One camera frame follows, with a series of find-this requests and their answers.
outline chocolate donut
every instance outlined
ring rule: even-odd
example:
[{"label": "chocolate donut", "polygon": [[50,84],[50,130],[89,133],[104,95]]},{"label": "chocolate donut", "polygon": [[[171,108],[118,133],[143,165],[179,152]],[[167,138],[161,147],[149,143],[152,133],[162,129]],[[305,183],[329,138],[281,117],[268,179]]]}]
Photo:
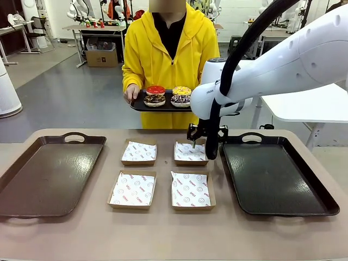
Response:
[{"label": "chocolate donut", "polygon": [[144,98],[144,103],[149,107],[160,107],[165,104],[165,96],[159,94],[148,95]]},{"label": "chocolate donut", "polygon": [[174,95],[171,100],[171,104],[179,108],[190,107],[190,96],[189,95]]}]

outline paper food box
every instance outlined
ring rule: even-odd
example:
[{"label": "paper food box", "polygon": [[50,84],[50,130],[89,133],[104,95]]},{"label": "paper food box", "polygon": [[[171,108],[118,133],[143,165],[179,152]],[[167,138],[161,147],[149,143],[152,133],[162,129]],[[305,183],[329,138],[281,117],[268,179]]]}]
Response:
[{"label": "paper food box", "polygon": [[124,166],[153,166],[156,156],[155,139],[127,139],[121,161]]},{"label": "paper food box", "polygon": [[113,208],[149,209],[156,176],[155,171],[121,170],[107,203]]},{"label": "paper food box", "polygon": [[216,206],[213,180],[208,171],[172,171],[171,174],[175,210],[211,210]]},{"label": "paper food box", "polygon": [[195,148],[189,140],[176,140],[174,145],[174,161],[178,166],[206,166],[206,140],[198,139]]}]

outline red object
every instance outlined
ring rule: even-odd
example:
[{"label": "red object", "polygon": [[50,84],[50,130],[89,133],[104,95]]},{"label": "red object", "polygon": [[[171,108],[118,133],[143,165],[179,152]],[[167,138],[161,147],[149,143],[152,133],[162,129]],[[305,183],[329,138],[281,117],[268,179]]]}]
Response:
[{"label": "red object", "polygon": [[148,94],[164,94],[165,89],[162,86],[150,86],[149,88],[146,89],[146,92]]},{"label": "red object", "polygon": [[135,13],[135,16],[133,17],[133,20],[138,20],[141,18],[141,16],[145,13],[144,10],[139,10],[139,11],[136,11]]}]

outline yellow jacket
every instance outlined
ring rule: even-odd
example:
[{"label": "yellow jacket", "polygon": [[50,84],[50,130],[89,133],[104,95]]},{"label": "yellow jacket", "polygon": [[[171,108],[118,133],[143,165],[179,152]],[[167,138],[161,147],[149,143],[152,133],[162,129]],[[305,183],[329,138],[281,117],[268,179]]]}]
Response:
[{"label": "yellow jacket", "polygon": [[[201,80],[204,64],[220,57],[213,23],[200,11],[187,4],[187,16],[175,59],[172,60],[161,42],[151,13],[134,21],[126,35],[123,91],[130,84],[141,89],[161,85],[166,89],[186,86],[192,90]],[[186,129],[197,123],[193,113],[141,113],[143,128]]]}]

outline tray handle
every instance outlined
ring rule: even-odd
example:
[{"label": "tray handle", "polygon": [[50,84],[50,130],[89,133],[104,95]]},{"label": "tray handle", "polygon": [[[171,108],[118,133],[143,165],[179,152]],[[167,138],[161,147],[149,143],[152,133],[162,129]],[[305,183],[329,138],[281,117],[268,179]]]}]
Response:
[{"label": "tray handle", "polygon": [[[243,141],[243,138],[248,137],[248,136],[257,136],[257,137],[261,138],[261,141],[257,141],[257,140]],[[239,143],[241,143],[241,144],[262,144],[263,141],[265,141],[266,136],[264,136],[260,133],[257,133],[257,132],[247,132],[247,133],[244,133],[236,138],[239,140]]]},{"label": "tray handle", "polygon": [[[84,138],[84,141],[78,141],[78,140],[72,140],[72,141],[65,141],[65,139],[69,136],[81,136]],[[81,132],[69,132],[65,133],[61,136],[62,142],[68,143],[68,144],[88,144],[89,140],[92,139],[91,136],[87,136],[86,134],[83,134]]]}]

